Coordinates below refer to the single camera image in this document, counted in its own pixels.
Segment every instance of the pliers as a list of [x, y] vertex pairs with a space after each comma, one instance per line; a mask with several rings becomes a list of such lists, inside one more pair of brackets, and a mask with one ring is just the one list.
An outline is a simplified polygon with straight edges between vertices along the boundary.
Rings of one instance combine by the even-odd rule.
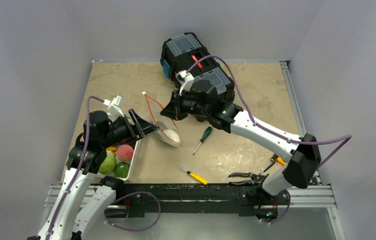
[[244, 180], [244, 181], [230, 181], [230, 185], [235, 185], [235, 186], [250, 186], [250, 185], [255, 185], [258, 184], [262, 181], [262, 178], [265, 176], [262, 175], [257, 175], [251, 172], [233, 172], [231, 173], [228, 178], [231, 177], [242, 177], [242, 178], [251, 178], [249, 180]]

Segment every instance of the white wall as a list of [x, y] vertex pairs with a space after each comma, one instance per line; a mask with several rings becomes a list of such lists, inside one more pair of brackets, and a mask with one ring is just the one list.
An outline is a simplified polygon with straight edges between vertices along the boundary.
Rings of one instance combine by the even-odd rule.
[[307, 130], [353, 134], [322, 171], [347, 239], [376, 239], [376, 0], [327, 0], [289, 67]]
[[63, 0], [90, 57], [157, 61], [162, 44], [194, 32], [236, 61], [291, 59], [323, 0]]
[[37, 234], [90, 67], [60, 0], [0, 0], [0, 239]]

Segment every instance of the wire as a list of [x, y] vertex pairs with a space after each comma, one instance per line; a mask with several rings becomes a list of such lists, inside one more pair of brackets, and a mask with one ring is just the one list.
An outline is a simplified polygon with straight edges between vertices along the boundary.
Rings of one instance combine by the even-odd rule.
[[129, 193], [125, 196], [122, 196], [120, 197], [119, 199], [117, 199], [116, 201], [114, 201], [112, 203], [113, 204], [117, 204], [118, 202], [120, 202], [121, 200], [123, 199], [126, 199], [130, 196], [133, 196], [135, 194], [147, 194], [149, 196], [151, 196], [156, 202], [157, 202], [157, 206], [158, 206], [158, 214], [157, 214], [157, 217], [155, 218], [155, 220], [148, 226], [146, 227], [143, 227], [143, 228], [138, 228], [138, 229], [134, 229], [134, 228], [128, 228], [128, 227], [124, 227], [124, 226], [119, 226], [119, 225], [116, 225], [112, 222], [109, 221], [109, 219], [107, 218], [106, 216], [106, 211], [104, 211], [104, 218], [105, 218], [105, 223], [108, 223], [110, 226], [113, 226], [115, 228], [118, 228], [118, 229], [122, 229], [122, 230], [125, 230], [125, 231], [129, 231], [129, 232], [141, 232], [141, 231], [144, 231], [144, 230], [147, 230], [147, 229], [150, 229], [152, 228], [156, 223], [157, 221], [159, 221], [159, 218], [160, 218], [160, 214], [162, 212], [162, 207], [160, 206], [160, 201], [159, 199], [157, 199], [156, 196], [154, 196], [151, 192], [147, 192], [147, 191], [136, 191], [136, 192], [132, 192], [132, 193]]
[[323, 164], [325, 164], [342, 146], [344, 146], [344, 144], [346, 144], [351, 138], [352, 138], [352, 135], [351, 134], [347, 134], [345, 136], [342, 136], [342, 137], [338, 137], [338, 138], [335, 138], [335, 139], [332, 139], [332, 140], [327, 140], [327, 141], [298, 141], [298, 140], [292, 140], [282, 134], [279, 134], [271, 129], [268, 129], [266, 128], [265, 126], [259, 124], [258, 122], [256, 122], [254, 120], [254, 117], [253, 117], [253, 114], [252, 114], [252, 111], [250, 110], [249, 106], [247, 105], [246, 101], [244, 101], [244, 98], [243, 96], [241, 95], [241, 92], [240, 92], [240, 88], [238, 87], [238, 84], [237, 84], [237, 81], [235, 80], [235, 77], [234, 77], [234, 74], [232, 73], [232, 70], [231, 68], [228, 66], [228, 64], [225, 62], [225, 60], [223, 60], [222, 58], [218, 57], [218, 56], [215, 56], [215, 55], [207, 55], [207, 56], [204, 56], [202, 58], [200, 58], [197, 62], [195, 62], [190, 68], [188, 68], [188, 70], [186, 71], [187, 73], [189, 73], [197, 64], [199, 64], [201, 61], [205, 60], [205, 59], [209, 59], [209, 58], [215, 58], [215, 59], [218, 59], [220, 60], [224, 65], [225, 67], [228, 69], [229, 71], [229, 74], [233, 80], [233, 83], [235, 85], [235, 88], [236, 88], [236, 91], [239, 95], [239, 98], [241, 99], [241, 102], [242, 104], [244, 104], [247, 112], [248, 112], [248, 116], [250, 117], [251, 121], [259, 128], [261, 128], [262, 130], [270, 133], [270, 134], [273, 134], [289, 143], [295, 143], [295, 144], [301, 144], [301, 145], [327, 145], [327, 144], [334, 144], [334, 143], [338, 143], [338, 142], [341, 142], [323, 161], [320, 162], [320, 164], [317, 166], [317, 168], [320, 168]]
[[286, 208], [283, 211], [283, 213], [280, 216], [278, 216], [277, 218], [275, 218], [275, 221], [270, 220], [268, 222], [269, 225], [276, 224], [277, 222], [279, 222], [285, 216], [285, 214], [287, 214], [288, 209], [290, 209], [291, 195], [290, 195], [290, 192], [287, 189], [285, 191], [286, 191], [286, 196], [288, 197], [288, 204], [286, 205]]
[[[77, 165], [76, 172], [74, 173], [73, 177], [71, 178], [70, 182], [68, 183], [64, 194], [61, 196], [61, 199], [58, 202], [57, 207], [55, 208], [54, 214], [52, 215], [52, 218], [51, 218], [51, 222], [49, 223], [49, 227], [48, 227], [48, 231], [47, 231], [48, 233], [51, 233], [52, 230], [53, 230], [54, 223], [56, 222], [56, 219], [57, 219], [57, 215], [59, 214], [59, 211], [62, 208], [63, 202], [65, 201], [65, 198], [66, 198], [67, 194], [69, 193], [70, 188], [72, 187], [73, 183], [76, 180], [76, 177], [78, 176], [79, 171], [82, 168], [82, 163], [84, 162], [85, 155], [87, 154], [88, 139], [89, 139], [89, 136], [90, 136], [90, 100], [91, 99], [95, 99], [95, 100], [98, 100], [98, 101], [104, 103], [103, 99], [98, 98], [96, 96], [89, 96], [86, 99], [86, 135], [85, 135], [85, 139], [84, 139], [85, 143], [83, 144], [82, 155], [80, 156], [80, 161], [79, 161], [79, 164]], [[45, 237], [45, 240], [49, 240], [50, 236], [51, 236], [51, 234], [48, 234]]]

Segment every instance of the toolbox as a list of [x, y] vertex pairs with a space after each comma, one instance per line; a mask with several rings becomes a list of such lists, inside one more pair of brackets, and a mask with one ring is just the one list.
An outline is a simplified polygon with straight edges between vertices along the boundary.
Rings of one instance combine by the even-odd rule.
[[[210, 55], [209, 51], [192, 32], [186, 32], [169, 38], [163, 43], [160, 63], [164, 75], [180, 88], [183, 82], [176, 78], [176, 74], [187, 70], [202, 57]], [[209, 80], [216, 87], [221, 100], [234, 101], [234, 81], [223, 71], [221, 65], [214, 58], [207, 58], [197, 64], [190, 73], [194, 82]]]

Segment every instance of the table surface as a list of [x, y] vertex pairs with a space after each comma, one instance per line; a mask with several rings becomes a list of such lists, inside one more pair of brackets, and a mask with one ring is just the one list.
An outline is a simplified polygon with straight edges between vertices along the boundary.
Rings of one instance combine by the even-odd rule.
[[[290, 98], [279, 63], [229, 63], [237, 80], [241, 94], [253, 115], [284, 131], [298, 134]], [[148, 119], [148, 107], [142, 91], [162, 105], [167, 105], [172, 81], [163, 74], [159, 62], [99, 62], [92, 65], [83, 102], [75, 126], [72, 143], [83, 132], [86, 119], [86, 100], [89, 96], [112, 100], [116, 95], [124, 97], [122, 110], [134, 109], [142, 118]], [[234, 103], [244, 107], [235, 92]], [[90, 111], [107, 107], [96, 100], [90, 101]], [[209, 183], [227, 183], [233, 172], [260, 171], [273, 155], [266, 148], [241, 136], [213, 129], [198, 152], [193, 152], [200, 142], [208, 122], [198, 122], [189, 115], [177, 121], [183, 147], [173, 147], [149, 136], [143, 139], [131, 183], [196, 183], [183, 168], [192, 171]], [[277, 163], [268, 171], [275, 172]]]

